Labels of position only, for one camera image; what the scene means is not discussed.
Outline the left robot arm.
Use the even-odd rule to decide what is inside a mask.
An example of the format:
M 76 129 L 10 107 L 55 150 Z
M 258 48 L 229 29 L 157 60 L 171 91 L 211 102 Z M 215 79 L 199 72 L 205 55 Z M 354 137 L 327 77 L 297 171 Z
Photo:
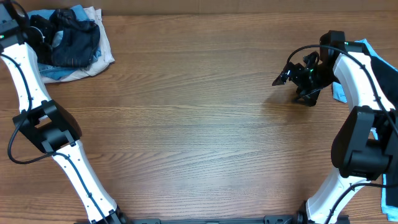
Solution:
M 63 169 L 83 203 L 89 223 L 129 223 L 114 199 L 105 191 L 85 154 L 81 129 L 74 117 L 48 94 L 40 65 L 83 68 L 98 48 L 100 29 L 80 21 L 71 9 L 57 9 L 48 19 L 29 16 L 16 1 L 1 1 L 1 59 L 6 64 L 19 99 L 15 130 L 7 147 L 22 133 L 42 155 L 34 163 L 52 157 Z

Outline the black printed cycling jersey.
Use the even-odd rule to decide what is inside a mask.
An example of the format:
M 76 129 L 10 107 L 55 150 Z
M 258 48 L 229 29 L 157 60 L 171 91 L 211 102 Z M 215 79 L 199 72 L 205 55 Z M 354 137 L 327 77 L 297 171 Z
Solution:
M 44 35 L 35 50 L 38 62 L 56 67 L 89 66 L 100 42 L 100 28 L 93 21 L 79 21 L 71 9 L 57 9 L 49 19 L 30 17 L 30 25 Z

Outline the blue jeans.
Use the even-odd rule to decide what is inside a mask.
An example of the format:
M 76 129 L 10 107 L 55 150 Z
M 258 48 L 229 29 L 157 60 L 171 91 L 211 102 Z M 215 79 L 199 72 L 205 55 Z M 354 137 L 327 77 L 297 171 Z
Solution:
M 37 56 L 39 72 L 48 82 L 97 75 L 107 67 L 101 46 L 103 31 L 92 7 L 41 9 L 28 16 L 31 26 L 44 35 L 44 49 Z

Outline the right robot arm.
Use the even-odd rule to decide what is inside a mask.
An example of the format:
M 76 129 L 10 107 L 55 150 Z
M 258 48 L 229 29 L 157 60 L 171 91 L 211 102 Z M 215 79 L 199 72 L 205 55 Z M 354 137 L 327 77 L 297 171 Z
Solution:
M 355 194 L 397 170 L 397 69 L 342 31 L 327 32 L 310 48 L 302 63 L 287 61 L 274 85 L 293 82 L 294 101 L 314 106 L 322 89 L 339 83 L 349 116 L 331 145 L 330 174 L 290 221 L 348 223 L 341 211 Z

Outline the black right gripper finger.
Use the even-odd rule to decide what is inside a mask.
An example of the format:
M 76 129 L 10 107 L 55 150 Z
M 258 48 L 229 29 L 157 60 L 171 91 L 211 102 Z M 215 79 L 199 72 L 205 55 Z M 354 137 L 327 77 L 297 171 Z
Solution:
M 290 77 L 290 68 L 289 64 L 286 64 L 285 67 L 282 69 L 281 73 L 272 82 L 272 86 L 285 85 L 289 77 Z
M 320 90 L 296 90 L 297 96 L 292 100 L 296 104 L 312 107 L 315 106 L 320 94 Z

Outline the white cloth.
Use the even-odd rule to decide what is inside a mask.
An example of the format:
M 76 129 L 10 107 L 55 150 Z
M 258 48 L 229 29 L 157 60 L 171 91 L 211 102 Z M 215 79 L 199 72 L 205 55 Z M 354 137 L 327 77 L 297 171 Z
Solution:
M 99 45 L 93 56 L 93 63 L 85 68 L 79 68 L 77 70 L 67 67 L 54 67 L 51 65 L 39 64 L 39 72 L 44 83 L 72 82 L 86 77 L 93 77 L 105 71 L 109 65 L 114 62 L 111 46 L 103 25 L 102 10 L 95 9 L 93 6 L 86 8 L 74 6 L 73 10 L 76 13 L 84 11 L 87 18 L 99 27 Z

